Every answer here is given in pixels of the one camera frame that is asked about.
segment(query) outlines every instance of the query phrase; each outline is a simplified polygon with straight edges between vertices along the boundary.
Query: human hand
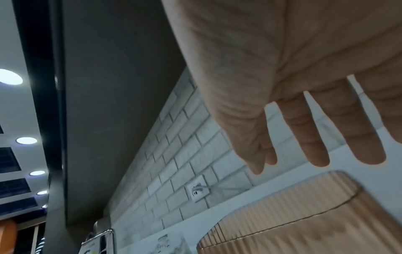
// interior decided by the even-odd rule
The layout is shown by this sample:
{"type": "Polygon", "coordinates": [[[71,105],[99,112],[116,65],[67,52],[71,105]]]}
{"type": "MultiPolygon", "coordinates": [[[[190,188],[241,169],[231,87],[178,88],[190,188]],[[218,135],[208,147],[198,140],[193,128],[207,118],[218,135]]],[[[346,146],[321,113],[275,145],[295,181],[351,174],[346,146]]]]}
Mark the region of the human hand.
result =
{"type": "Polygon", "coordinates": [[[402,1],[164,0],[212,116],[255,174],[277,157],[264,106],[276,102],[307,159],[329,164],[303,96],[309,91],[367,164],[385,160],[345,80],[355,74],[402,142],[402,1]]]}

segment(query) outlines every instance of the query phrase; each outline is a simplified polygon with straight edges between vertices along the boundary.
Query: metal frame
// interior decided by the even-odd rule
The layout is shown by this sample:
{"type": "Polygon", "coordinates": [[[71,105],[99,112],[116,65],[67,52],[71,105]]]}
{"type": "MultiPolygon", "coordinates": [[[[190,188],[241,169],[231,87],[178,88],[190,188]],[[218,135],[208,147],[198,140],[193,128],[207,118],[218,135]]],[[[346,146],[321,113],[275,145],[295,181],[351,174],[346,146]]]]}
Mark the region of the metal frame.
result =
{"type": "Polygon", "coordinates": [[[101,237],[101,236],[103,236],[103,235],[106,235],[107,233],[111,233],[112,234],[112,240],[113,240],[113,254],[117,254],[117,249],[116,249],[116,237],[115,237],[115,233],[114,233],[114,230],[111,228],[111,229],[108,229],[108,230],[106,230],[105,232],[102,232],[102,233],[100,233],[100,234],[97,234],[96,236],[94,236],[93,238],[91,238],[91,239],[89,239],[89,240],[86,240],[86,241],[84,241],[84,242],[82,242],[81,243],[81,246],[83,246],[83,245],[85,245],[85,244],[87,244],[87,243],[90,243],[90,242],[92,242],[93,240],[95,240],[95,239],[97,239],[97,238],[99,238],[99,237],[101,237]]]}

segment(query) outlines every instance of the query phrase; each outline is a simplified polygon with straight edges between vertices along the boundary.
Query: electrical outlet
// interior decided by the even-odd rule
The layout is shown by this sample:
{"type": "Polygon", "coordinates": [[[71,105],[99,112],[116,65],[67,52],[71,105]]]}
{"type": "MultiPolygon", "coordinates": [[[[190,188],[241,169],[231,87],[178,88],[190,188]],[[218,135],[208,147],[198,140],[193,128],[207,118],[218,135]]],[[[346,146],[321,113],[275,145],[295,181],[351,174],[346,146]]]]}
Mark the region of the electrical outlet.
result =
{"type": "Polygon", "coordinates": [[[209,189],[207,188],[193,190],[193,188],[197,186],[206,186],[206,182],[203,175],[198,176],[196,179],[194,179],[194,181],[192,181],[186,186],[188,193],[190,193],[191,200],[194,203],[209,194],[209,189]]]}

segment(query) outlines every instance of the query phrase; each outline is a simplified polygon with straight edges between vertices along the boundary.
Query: tiled wall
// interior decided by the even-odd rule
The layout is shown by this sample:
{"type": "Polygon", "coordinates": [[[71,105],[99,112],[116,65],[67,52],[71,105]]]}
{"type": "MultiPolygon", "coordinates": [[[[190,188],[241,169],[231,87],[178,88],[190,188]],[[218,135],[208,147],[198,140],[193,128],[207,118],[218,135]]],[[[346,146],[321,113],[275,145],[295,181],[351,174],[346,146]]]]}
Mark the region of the tiled wall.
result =
{"type": "MultiPolygon", "coordinates": [[[[353,78],[351,82],[374,126],[380,128],[382,123],[372,102],[353,78]]],[[[309,94],[306,97],[327,149],[344,145],[333,123],[309,94]]],[[[254,176],[210,117],[186,69],[105,209],[116,230],[118,249],[241,193],[213,190],[193,203],[185,184],[195,176],[204,175],[210,186],[251,187],[306,163],[276,104],[268,105],[265,113],[278,164],[254,176]]]]}

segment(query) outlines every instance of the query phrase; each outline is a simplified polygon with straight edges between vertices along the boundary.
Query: recessed light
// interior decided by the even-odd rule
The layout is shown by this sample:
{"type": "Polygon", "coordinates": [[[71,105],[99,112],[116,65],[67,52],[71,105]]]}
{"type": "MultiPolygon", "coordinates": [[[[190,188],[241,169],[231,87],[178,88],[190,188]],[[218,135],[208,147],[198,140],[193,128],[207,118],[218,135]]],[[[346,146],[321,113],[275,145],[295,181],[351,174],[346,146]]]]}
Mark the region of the recessed light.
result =
{"type": "Polygon", "coordinates": [[[45,195],[47,193],[48,193],[47,190],[43,190],[43,191],[38,192],[37,195],[45,195]]]}
{"type": "Polygon", "coordinates": [[[22,81],[21,76],[15,72],[0,69],[0,82],[8,85],[21,85],[22,81]]]}
{"type": "Polygon", "coordinates": [[[33,172],[29,173],[29,175],[35,176],[35,175],[42,175],[44,173],[46,173],[46,172],[43,170],[38,170],[38,171],[33,171],[33,172]]]}
{"type": "Polygon", "coordinates": [[[18,138],[16,141],[17,141],[17,143],[22,144],[22,145],[32,145],[32,144],[35,144],[36,142],[38,142],[37,139],[30,138],[30,137],[18,138]]]}

